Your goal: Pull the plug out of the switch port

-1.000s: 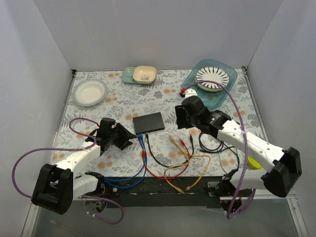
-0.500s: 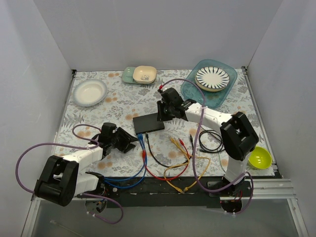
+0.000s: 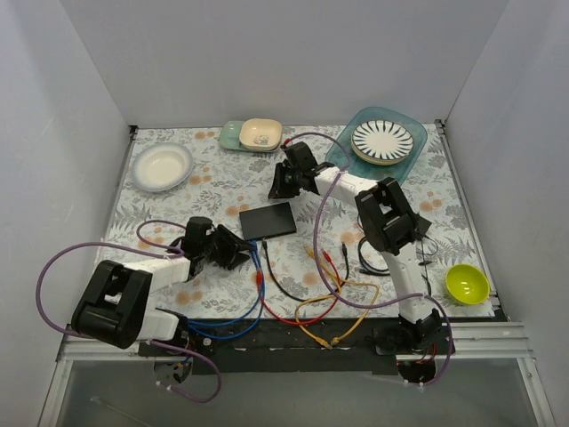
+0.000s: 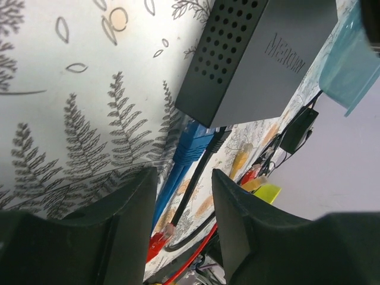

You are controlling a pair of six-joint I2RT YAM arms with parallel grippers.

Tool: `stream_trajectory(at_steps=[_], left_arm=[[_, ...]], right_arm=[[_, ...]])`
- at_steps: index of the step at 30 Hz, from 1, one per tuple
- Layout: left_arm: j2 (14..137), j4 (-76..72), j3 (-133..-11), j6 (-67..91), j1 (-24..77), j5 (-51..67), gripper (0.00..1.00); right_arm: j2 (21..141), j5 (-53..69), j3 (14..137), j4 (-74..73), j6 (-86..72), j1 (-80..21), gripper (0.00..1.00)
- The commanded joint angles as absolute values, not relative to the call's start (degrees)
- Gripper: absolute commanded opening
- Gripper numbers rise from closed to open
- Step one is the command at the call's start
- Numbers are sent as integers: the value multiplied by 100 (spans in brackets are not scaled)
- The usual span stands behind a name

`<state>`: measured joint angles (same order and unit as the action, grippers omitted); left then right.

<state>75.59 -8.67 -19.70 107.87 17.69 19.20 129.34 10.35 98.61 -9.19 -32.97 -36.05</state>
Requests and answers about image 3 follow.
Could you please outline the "black network switch box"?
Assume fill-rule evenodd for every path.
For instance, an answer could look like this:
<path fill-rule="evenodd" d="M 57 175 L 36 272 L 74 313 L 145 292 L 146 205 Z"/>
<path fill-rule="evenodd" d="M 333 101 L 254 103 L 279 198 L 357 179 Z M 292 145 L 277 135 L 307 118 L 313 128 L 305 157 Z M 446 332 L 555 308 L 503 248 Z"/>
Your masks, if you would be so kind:
<path fill-rule="evenodd" d="M 239 220 L 244 240 L 276 238 L 297 232 L 289 202 L 243 211 Z"/>

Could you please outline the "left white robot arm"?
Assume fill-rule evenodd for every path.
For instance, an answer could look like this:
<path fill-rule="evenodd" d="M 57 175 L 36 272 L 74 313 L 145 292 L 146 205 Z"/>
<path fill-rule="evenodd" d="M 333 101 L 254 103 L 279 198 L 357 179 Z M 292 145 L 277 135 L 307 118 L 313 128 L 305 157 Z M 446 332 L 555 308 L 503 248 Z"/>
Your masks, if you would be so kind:
<path fill-rule="evenodd" d="M 208 263 L 233 270 L 249 260 L 253 245 L 225 226 L 195 216 L 165 250 L 140 262 L 100 262 L 73 313 L 73 331 L 120 349 L 157 340 L 167 354 L 182 354 L 189 344 L 188 332 L 180 328 L 182 316 L 158 309 L 150 295 L 190 281 Z"/>

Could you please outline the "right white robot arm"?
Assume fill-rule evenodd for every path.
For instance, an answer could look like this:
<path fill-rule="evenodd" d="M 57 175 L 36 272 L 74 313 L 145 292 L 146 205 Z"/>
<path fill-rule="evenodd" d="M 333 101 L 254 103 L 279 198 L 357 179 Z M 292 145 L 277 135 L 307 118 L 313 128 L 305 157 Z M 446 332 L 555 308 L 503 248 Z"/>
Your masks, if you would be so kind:
<path fill-rule="evenodd" d="M 329 198 L 357 209 L 367 242 L 387 264 L 396 290 L 398 322 L 403 345 L 412 353 L 426 351 L 441 329 L 441 310 L 428 293 L 416 254 L 421 217 L 415 213 L 397 180 L 373 181 L 347 173 L 324 162 L 319 164 L 304 142 L 281 146 L 285 160 L 276 165 L 268 197 L 290 199 L 303 190 L 322 198 L 313 230 L 317 250 L 318 228 Z"/>

